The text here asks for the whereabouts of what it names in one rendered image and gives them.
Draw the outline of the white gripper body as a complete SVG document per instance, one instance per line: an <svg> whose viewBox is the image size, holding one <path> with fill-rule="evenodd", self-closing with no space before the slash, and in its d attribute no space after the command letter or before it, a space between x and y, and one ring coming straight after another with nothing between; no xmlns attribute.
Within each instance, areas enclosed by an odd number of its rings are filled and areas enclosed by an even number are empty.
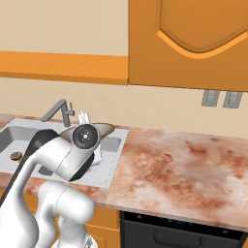
<svg viewBox="0 0 248 248"><path fill-rule="evenodd" d="M90 122L89 115L87 112L81 111L78 115L78 122L80 124L87 124Z"/></svg>

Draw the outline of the grey steel sink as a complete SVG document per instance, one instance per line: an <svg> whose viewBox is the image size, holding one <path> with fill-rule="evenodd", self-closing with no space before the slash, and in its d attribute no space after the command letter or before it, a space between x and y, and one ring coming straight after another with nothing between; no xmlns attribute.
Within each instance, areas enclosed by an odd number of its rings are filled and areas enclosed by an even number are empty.
<svg viewBox="0 0 248 248"><path fill-rule="evenodd" d="M18 161L13 161L14 152L25 153L29 141L39 130L52 129L58 134L65 130L59 122L14 118L0 128L0 172L14 173ZM115 129L101 141L103 160L92 166L77 184L109 189L129 131Z"/></svg>

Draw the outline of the grey tap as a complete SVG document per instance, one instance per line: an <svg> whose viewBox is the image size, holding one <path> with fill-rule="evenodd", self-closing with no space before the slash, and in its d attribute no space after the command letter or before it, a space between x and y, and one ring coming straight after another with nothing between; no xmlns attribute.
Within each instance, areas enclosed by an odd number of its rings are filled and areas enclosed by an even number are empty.
<svg viewBox="0 0 248 248"><path fill-rule="evenodd" d="M70 127L70 117L75 115L75 111L73 110L73 105L67 105L67 101L65 99L59 100L41 119L42 122L49 121L57 111L61 110L63 123L65 127Z"/></svg>

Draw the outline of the orange base cupboard door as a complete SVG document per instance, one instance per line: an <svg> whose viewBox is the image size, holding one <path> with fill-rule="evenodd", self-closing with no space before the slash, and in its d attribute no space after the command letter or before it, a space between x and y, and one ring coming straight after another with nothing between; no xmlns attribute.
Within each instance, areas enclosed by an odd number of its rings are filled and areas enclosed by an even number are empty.
<svg viewBox="0 0 248 248"><path fill-rule="evenodd" d="M120 230L86 226L89 234L96 240L99 248L121 248Z"/></svg>

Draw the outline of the orange wall shelf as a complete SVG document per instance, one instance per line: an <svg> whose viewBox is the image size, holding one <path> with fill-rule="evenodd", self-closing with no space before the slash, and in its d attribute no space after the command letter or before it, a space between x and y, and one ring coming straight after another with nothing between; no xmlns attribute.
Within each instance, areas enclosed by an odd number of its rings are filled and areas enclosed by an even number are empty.
<svg viewBox="0 0 248 248"><path fill-rule="evenodd" d="M128 84L127 56L0 51L0 78Z"/></svg>

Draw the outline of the grey wall socket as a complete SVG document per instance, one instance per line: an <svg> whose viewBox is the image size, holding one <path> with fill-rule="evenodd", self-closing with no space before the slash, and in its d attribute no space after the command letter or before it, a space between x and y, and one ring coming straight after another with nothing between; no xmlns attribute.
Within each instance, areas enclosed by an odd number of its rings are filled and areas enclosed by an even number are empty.
<svg viewBox="0 0 248 248"><path fill-rule="evenodd" d="M242 98L242 92L228 91L226 93L223 107L227 109L238 109L241 102L241 98Z"/></svg>
<svg viewBox="0 0 248 248"><path fill-rule="evenodd" d="M204 107L216 107L220 92L217 90L205 90L203 92L201 104Z"/></svg>

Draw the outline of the orange wall cupboard door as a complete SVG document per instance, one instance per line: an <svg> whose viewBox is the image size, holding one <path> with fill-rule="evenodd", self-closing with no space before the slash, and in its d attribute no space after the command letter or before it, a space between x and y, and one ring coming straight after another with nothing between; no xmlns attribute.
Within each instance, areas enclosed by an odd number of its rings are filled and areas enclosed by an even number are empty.
<svg viewBox="0 0 248 248"><path fill-rule="evenodd" d="M248 0L130 0L129 82L248 91Z"/></svg>

